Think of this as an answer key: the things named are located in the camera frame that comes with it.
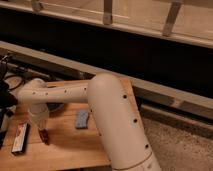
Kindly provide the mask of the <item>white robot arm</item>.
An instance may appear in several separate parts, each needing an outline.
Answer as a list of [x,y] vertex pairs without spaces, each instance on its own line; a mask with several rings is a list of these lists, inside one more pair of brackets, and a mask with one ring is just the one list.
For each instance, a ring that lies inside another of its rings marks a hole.
[[49,103],[86,103],[113,171],[162,171],[120,79],[101,73],[84,83],[49,88],[33,79],[18,92],[29,116],[43,130]]

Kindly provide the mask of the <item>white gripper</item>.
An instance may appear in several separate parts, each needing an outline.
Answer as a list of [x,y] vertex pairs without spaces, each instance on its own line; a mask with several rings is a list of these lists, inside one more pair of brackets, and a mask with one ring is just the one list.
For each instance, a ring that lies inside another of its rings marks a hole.
[[46,121],[49,118],[49,109],[46,104],[32,104],[28,106],[29,118],[39,130],[46,128]]

